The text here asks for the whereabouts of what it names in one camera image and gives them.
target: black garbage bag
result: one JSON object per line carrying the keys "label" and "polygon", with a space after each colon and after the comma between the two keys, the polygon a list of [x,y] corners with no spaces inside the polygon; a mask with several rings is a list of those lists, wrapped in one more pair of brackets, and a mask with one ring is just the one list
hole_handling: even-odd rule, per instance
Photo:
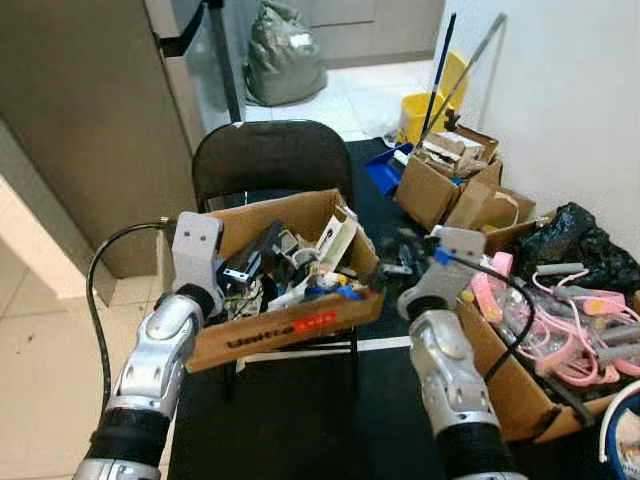
{"label": "black garbage bag", "polygon": [[[589,274],[572,284],[631,294],[640,289],[640,266],[609,241],[595,217],[576,203],[558,209],[547,226],[516,240],[514,274],[529,280],[537,265],[580,262]],[[555,283],[558,277],[545,277]]]}
{"label": "black garbage bag", "polygon": [[268,106],[302,100],[327,86],[320,47],[296,10],[262,2],[251,27],[244,79],[249,98]]}

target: tiled floor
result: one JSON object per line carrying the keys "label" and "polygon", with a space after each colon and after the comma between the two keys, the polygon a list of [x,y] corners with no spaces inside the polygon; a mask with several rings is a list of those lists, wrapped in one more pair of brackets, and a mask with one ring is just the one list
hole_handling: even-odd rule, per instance
{"label": "tiled floor", "polygon": [[328,71],[325,89],[302,102],[247,106],[247,121],[307,119],[324,123],[345,141],[382,135],[400,115],[402,97],[424,92],[432,62],[340,68]]}
{"label": "tiled floor", "polygon": [[[250,106],[247,120],[311,119],[346,141],[370,138],[397,122],[403,96],[425,90],[430,68],[420,61],[330,70],[329,85],[312,98]],[[159,294],[154,277],[124,279],[101,311],[113,375]],[[70,480],[88,446],[102,378],[88,310],[68,307],[0,242],[0,480]]]}

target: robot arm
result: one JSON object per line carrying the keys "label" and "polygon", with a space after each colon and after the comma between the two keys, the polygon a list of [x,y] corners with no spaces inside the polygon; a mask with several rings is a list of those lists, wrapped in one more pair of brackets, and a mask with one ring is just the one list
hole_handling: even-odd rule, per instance
{"label": "robot arm", "polygon": [[222,310],[215,257],[222,223],[185,212],[173,242],[175,293],[138,328],[111,398],[74,480],[158,480],[184,365],[204,320]]}
{"label": "robot arm", "polygon": [[[484,251],[480,232],[441,228],[435,235],[469,261],[478,262]],[[411,362],[447,477],[524,479],[515,473],[473,349],[452,311],[474,273],[458,263],[432,261],[418,284],[400,296],[398,310],[410,322]]]}

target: black table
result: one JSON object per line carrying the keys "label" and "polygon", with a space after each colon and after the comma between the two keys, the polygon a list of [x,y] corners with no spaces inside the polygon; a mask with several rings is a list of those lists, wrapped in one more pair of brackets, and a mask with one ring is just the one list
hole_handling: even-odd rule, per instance
{"label": "black table", "polygon": [[[354,205],[377,247],[407,225],[382,198],[364,164],[385,150],[380,140],[351,142]],[[405,336],[387,294],[380,319],[360,339]],[[189,375],[178,406],[170,479],[444,478],[407,349],[360,353],[354,398],[348,355],[253,363],[225,400],[220,369]],[[607,478],[595,457],[595,430],[543,446],[515,446],[531,478]],[[580,458],[579,464],[572,464]]]}

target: blue dustpan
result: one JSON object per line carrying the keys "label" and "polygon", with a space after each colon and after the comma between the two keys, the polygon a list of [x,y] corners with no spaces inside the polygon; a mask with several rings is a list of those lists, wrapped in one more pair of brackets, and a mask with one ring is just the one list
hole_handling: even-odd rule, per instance
{"label": "blue dustpan", "polygon": [[413,145],[404,143],[399,147],[392,148],[386,152],[376,155],[364,167],[367,175],[371,178],[378,191],[383,195],[391,195],[398,188],[402,174],[389,165],[389,160],[393,158],[393,152],[400,150],[404,154],[409,154],[413,150]]}

